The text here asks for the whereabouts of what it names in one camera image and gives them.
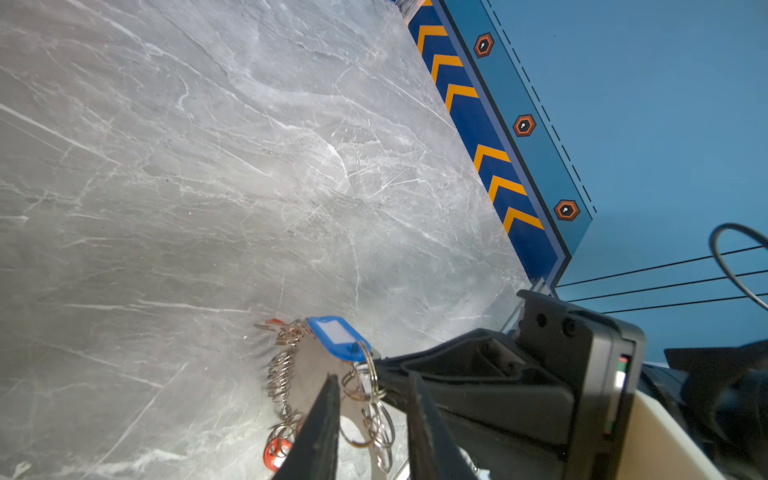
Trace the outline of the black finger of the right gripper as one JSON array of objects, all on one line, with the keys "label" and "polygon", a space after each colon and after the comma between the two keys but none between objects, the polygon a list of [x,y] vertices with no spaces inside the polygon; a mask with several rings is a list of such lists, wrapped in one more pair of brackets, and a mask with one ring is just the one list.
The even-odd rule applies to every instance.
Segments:
[{"label": "black finger of the right gripper", "polygon": [[389,391],[421,376],[442,410],[541,444],[570,439],[575,395],[514,341],[475,329],[431,349],[375,362]]}]

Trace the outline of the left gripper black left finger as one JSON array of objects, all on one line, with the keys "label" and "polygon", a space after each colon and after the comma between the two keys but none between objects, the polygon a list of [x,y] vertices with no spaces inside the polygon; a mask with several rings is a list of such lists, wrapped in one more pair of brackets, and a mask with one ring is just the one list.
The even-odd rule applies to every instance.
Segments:
[{"label": "left gripper black left finger", "polygon": [[274,480],[334,480],[340,429],[338,377],[329,374]]}]

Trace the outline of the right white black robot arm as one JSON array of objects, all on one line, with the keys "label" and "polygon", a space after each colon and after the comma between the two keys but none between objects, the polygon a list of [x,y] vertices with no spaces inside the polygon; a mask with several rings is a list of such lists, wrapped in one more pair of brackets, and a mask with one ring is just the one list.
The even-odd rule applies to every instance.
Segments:
[{"label": "right white black robot arm", "polygon": [[477,329],[378,360],[408,421],[410,475],[763,479],[767,344],[643,360],[635,325],[531,290],[509,333]]}]

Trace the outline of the blue tag key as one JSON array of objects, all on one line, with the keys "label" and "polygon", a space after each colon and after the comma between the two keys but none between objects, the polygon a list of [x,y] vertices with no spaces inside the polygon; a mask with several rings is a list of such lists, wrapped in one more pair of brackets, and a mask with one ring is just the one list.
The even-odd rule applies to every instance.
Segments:
[{"label": "blue tag key", "polygon": [[344,318],[309,317],[307,323],[332,356],[351,363],[366,361],[365,352],[370,352],[370,344]]}]

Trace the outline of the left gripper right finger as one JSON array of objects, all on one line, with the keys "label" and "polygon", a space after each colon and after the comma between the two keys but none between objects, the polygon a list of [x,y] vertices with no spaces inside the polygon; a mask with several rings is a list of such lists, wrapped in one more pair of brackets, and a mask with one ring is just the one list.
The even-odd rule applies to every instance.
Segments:
[{"label": "left gripper right finger", "polygon": [[476,479],[422,377],[411,372],[408,383],[406,415],[410,478]]}]

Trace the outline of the red tag key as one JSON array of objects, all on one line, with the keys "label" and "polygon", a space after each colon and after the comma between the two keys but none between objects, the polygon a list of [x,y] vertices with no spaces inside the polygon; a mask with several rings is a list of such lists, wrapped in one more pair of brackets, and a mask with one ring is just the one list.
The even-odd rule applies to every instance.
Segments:
[{"label": "red tag key", "polygon": [[265,467],[271,472],[277,472],[290,454],[292,447],[293,443],[282,437],[268,440],[263,451]]}]

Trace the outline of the metal keyring with chain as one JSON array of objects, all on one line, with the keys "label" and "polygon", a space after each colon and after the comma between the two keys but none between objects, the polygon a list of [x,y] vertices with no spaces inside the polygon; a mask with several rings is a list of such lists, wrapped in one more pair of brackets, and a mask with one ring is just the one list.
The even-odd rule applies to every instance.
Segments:
[{"label": "metal keyring with chain", "polygon": [[378,381],[378,353],[345,319],[270,319],[261,329],[276,335],[277,353],[268,363],[267,393],[278,422],[263,451],[264,465],[277,477],[313,477],[312,455],[336,461],[337,445],[366,451],[371,476],[386,479],[393,468],[395,427]]}]

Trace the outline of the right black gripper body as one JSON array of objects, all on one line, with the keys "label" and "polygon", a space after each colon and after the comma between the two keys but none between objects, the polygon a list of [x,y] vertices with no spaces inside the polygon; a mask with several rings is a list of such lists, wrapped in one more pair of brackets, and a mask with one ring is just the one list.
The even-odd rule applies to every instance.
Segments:
[{"label": "right black gripper body", "polygon": [[516,343],[573,393],[565,479],[614,479],[637,390],[646,335],[634,324],[520,290]]}]

